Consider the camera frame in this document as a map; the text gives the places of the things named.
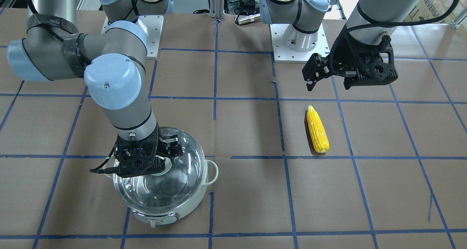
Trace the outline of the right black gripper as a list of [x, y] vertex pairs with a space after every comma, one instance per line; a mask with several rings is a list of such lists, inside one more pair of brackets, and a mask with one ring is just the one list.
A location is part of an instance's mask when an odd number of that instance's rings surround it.
[[176, 159], [183, 156], [182, 143], [179, 134], [163, 134], [162, 128], [157, 123], [157, 156], [170, 158], [171, 163], [175, 165]]

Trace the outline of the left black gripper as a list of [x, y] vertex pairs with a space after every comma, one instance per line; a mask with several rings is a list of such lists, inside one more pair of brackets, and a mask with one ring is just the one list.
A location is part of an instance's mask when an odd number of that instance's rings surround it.
[[362, 26], [347, 27], [344, 25], [332, 45], [328, 58], [318, 53], [310, 56], [302, 68], [302, 76], [308, 91], [312, 91], [318, 81], [329, 78], [332, 74], [348, 80], [362, 79], [360, 73], [362, 43], [351, 35], [352, 31], [361, 29]]

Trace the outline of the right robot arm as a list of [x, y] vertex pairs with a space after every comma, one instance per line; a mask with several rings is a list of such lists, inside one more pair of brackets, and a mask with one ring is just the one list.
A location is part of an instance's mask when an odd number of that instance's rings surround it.
[[12, 41], [7, 61], [24, 81], [84, 79], [118, 133], [120, 163], [150, 164], [170, 153], [144, 89], [147, 30], [140, 16], [164, 15], [173, 0], [99, 0], [109, 20], [102, 34], [77, 29], [74, 0], [26, 0], [27, 37]]

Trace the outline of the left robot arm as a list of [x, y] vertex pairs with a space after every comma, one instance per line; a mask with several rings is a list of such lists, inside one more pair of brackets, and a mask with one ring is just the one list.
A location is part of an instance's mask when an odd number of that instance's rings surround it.
[[[343, 77], [345, 89], [388, 85], [398, 79], [391, 36], [398, 27], [435, 23], [448, 17], [460, 0], [443, 14], [406, 21], [420, 0], [357, 0], [328, 55], [313, 53], [302, 68], [308, 91], [322, 79]], [[283, 42], [292, 50], [312, 51], [325, 13], [334, 0], [259, 0], [263, 23], [286, 24]]]

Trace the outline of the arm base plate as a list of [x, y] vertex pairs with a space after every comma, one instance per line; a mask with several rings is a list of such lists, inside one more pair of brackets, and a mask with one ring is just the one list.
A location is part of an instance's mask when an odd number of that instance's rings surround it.
[[325, 31], [320, 25], [317, 32], [305, 34], [291, 24], [271, 24], [271, 42], [274, 61], [285, 63], [306, 63], [313, 53], [327, 56], [330, 48]]
[[106, 18], [101, 33], [106, 33], [110, 29], [130, 31], [130, 33], [135, 34], [137, 38], [145, 42], [147, 58], [157, 59], [163, 22], [164, 16], [162, 15], [139, 16], [136, 23], [120, 20], [109, 24], [109, 20]]

